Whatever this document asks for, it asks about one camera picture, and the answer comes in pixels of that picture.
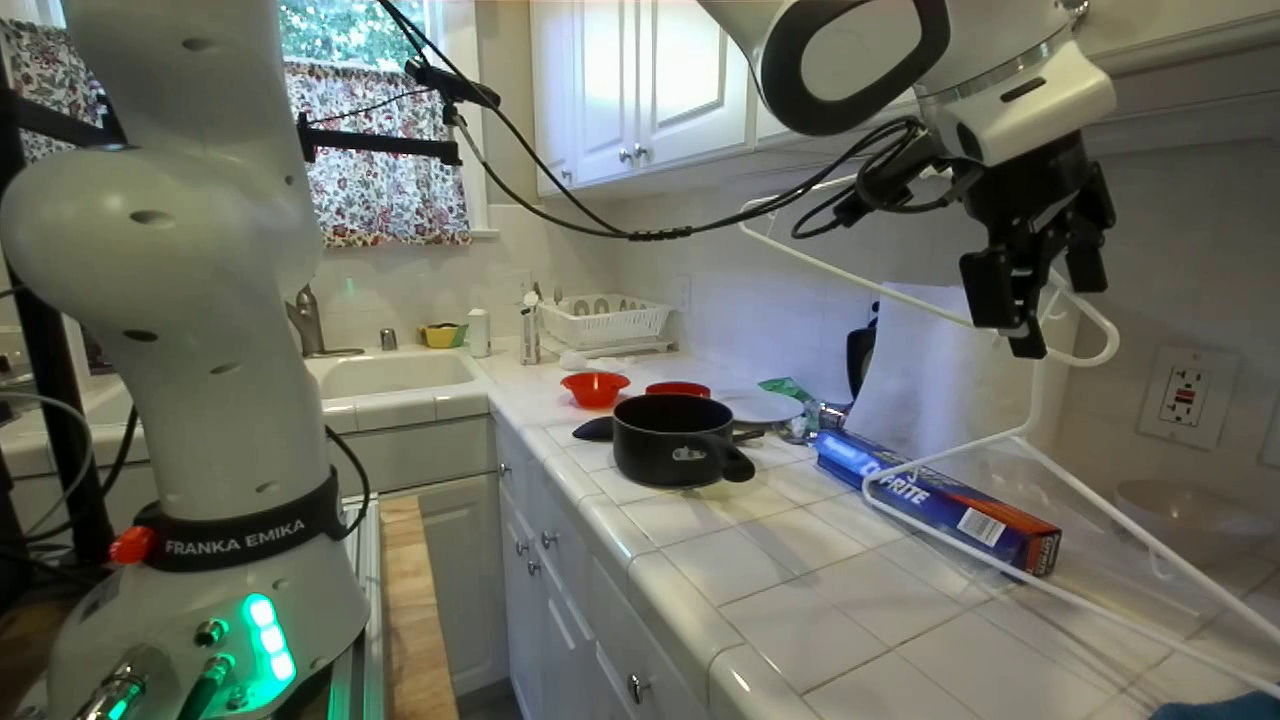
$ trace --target soap bottle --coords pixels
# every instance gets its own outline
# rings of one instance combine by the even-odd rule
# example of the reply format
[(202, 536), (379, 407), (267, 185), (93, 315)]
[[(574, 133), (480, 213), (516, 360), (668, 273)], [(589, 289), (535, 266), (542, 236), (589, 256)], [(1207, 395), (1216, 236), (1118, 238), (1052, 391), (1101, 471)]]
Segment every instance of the soap bottle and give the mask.
[(531, 285), (526, 292), (526, 298), (522, 298), (522, 364), (542, 364), (545, 360), (535, 305), (542, 305), (542, 292)]
[(487, 309), (470, 309), (470, 351), (477, 360), (491, 351)]

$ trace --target upper cabinet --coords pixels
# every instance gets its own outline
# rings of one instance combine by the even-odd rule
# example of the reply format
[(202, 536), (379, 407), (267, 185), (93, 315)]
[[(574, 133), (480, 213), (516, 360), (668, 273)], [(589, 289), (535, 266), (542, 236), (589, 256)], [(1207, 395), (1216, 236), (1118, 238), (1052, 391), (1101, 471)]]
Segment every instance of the upper cabinet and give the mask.
[(1077, 37), (1109, 72), (1150, 72), (1277, 43), (1280, 0), (1094, 0)]
[(574, 188), (747, 144), (747, 60), (696, 0), (535, 0), (542, 152)]
[[(847, 144), (798, 144), (802, 134), (758, 98), (745, 53), (696, 0), (531, 0), (531, 30), (542, 152), (567, 188), (747, 146), (783, 144), (805, 158)], [(1094, 0), (1077, 37), (1119, 80), (1119, 116), (1155, 102), (1216, 106), (1251, 87), (1280, 87), (1270, 55), (1249, 60), (1256, 46), (1280, 46), (1280, 0)], [(1186, 80), (1180, 62), (1226, 62), (1227, 84)], [(912, 92), (867, 129), (910, 113)]]

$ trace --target blue box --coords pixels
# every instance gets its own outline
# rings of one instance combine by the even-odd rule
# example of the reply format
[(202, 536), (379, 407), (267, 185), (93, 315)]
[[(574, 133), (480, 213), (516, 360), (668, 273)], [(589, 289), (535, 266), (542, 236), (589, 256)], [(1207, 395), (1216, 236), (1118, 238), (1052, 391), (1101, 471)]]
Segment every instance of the blue box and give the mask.
[[(856, 490), (863, 490), (863, 479), (877, 475), (879, 466), (905, 465), (899, 450), (847, 437), (839, 427), (826, 427), (812, 441), (812, 449), (816, 449), (816, 465), (835, 479), (854, 485)], [(1057, 568), (1057, 553), (1063, 536), (1057, 525), (1033, 510), (1022, 510), (989, 490), (978, 490), (944, 471), (933, 471), (933, 466), (891, 471), (885, 475), (885, 485), (871, 486), (871, 495), (1033, 574), (1049, 574)]]

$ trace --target pot handle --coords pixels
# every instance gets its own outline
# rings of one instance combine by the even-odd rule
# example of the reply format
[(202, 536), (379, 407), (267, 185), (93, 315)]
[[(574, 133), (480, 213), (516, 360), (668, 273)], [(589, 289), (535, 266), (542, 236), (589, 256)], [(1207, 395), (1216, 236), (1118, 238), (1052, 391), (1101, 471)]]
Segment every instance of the pot handle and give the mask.
[(713, 471), (719, 479), (733, 479), (733, 485), (745, 485), (758, 475), (758, 465), (747, 450), (742, 450), (733, 441), (719, 441), (719, 437), (686, 437), (680, 441), (686, 449), (704, 449), (704, 465), (713, 465)]
[(738, 444), (717, 444), (719, 450), (719, 475), (733, 479), (733, 485), (745, 485), (758, 475), (758, 465), (747, 450), (742, 450)]

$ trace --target kitchen counter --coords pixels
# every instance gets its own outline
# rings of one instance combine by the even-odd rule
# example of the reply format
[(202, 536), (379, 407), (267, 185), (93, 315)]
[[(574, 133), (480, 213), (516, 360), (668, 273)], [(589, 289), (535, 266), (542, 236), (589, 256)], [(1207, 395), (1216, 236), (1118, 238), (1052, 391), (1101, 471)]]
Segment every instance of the kitchen counter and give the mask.
[[(621, 364), (633, 387), (672, 376), (717, 381), (717, 391), (751, 387), (751, 376), (688, 351)], [(638, 605), (709, 716), (1123, 720), (1165, 701), (1246, 691), (1188, 650), (905, 530), (826, 475), (809, 449), (769, 437), (747, 444), (760, 466), (751, 485), (656, 490), (630, 485), (606, 444), (574, 441), (589, 411), (567, 405), (556, 364), (487, 357), (473, 368), (477, 382), (329, 398), (325, 411), (374, 427), (487, 395), (633, 574)], [(1251, 563), (1240, 591), (1280, 619), (1277, 563)], [(1191, 649), (1277, 680), (1277, 645), (1226, 650), (1219, 637), (1233, 630), (1191, 630)]]

